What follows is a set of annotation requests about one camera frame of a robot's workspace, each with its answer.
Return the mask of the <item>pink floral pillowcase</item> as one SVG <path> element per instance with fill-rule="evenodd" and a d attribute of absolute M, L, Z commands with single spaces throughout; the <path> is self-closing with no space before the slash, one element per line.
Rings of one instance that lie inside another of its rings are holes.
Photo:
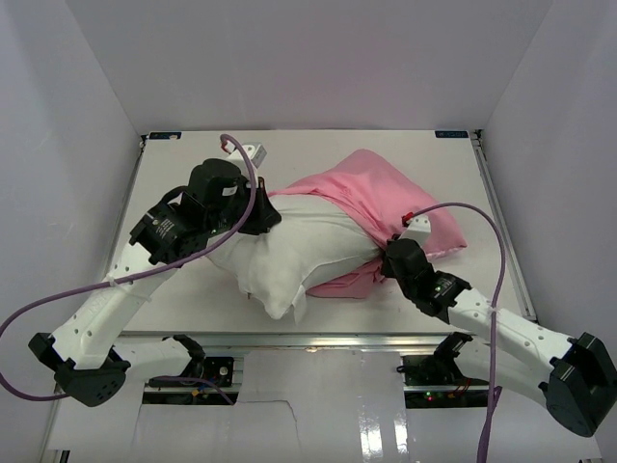
<path fill-rule="evenodd" d="M 386 159 L 372 150 L 356 150 L 332 169 L 302 178 L 272 193 L 312 195 L 338 206 L 382 249 L 388 239 L 403 231 L 403 218 L 437 201 L 410 181 Z M 437 209 L 428 213 L 431 234 L 423 249 L 429 259 L 453 255 L 468 247 L 463 232 L 450 212 Z M 381 275 L 381 258 L 358 269 L 308 289 L 320 298 L 365 299 Z"/>

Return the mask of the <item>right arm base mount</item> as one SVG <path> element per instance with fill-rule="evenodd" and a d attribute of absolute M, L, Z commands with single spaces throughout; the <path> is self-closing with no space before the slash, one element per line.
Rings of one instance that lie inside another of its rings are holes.
<path fill-rule="evenodd" d="M 455 361 L 472 336 L 455 332 L 430 355 L 406 355 L 396 371 L 404 383 L 407 410 L 485 408 L 488 382 L 465 376 Z"/>

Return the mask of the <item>white pillow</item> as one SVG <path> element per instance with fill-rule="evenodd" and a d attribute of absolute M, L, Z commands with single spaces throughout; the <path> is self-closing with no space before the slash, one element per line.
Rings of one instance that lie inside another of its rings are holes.
<path fill-rule="evenodd" d="M 282 220 L 260 235 L 237 233 L 207 257 L 242 293 L 278 320 L 300 321 L 309 294 L 367 298 L 379 278 L 380 247 L 335 204 L 312 195 L 277 195 Z"/>

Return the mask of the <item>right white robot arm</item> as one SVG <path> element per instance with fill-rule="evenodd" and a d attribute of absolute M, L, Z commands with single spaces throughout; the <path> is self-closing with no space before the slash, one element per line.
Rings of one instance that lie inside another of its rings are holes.
<path fill-rule="evenodd" d="M 616 404 L 616 367 L 590 333 L 574 338 L 495 310 L 463 279 L 437 271 L 409 238 L 388 242 L 383 273 L 422 313 L 454 327 L 434 356 L 437 376 L 497 385 L 542 405 L 563 427 L 592 437 Z"/>

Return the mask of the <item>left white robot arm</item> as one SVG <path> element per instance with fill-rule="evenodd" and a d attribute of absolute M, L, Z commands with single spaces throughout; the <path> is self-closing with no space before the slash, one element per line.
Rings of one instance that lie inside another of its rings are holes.
<path fill-rule="evenodd" d="M 121 344 L 118 337 L 191 256 L 212 252 L 236 233 L 265 234 L 281 219 L 254 168 L 203 161 L 187 184 L 143 215 L 117 263 L 77 312 L 53 333 L 34 335 L 30 350 L 66 395 L 88 407 L 110 400 L 126 380 L 155 386 L 200 382 L 205 354 L 190 337 L 173 335 L 143 348 Z"/>

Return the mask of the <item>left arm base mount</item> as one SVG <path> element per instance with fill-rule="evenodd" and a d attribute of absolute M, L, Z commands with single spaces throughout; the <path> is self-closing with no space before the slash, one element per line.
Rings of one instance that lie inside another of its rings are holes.
<path fill-rule="evenodd" d="M 174 340 L 185 347 L 191 357 L 178 376 L 147 382 L 142 402 L 146 405 L 232 406 L 238 392 L 233 392 L 233 357 L 207 356 L 203 348 L 186 335 Z"/>

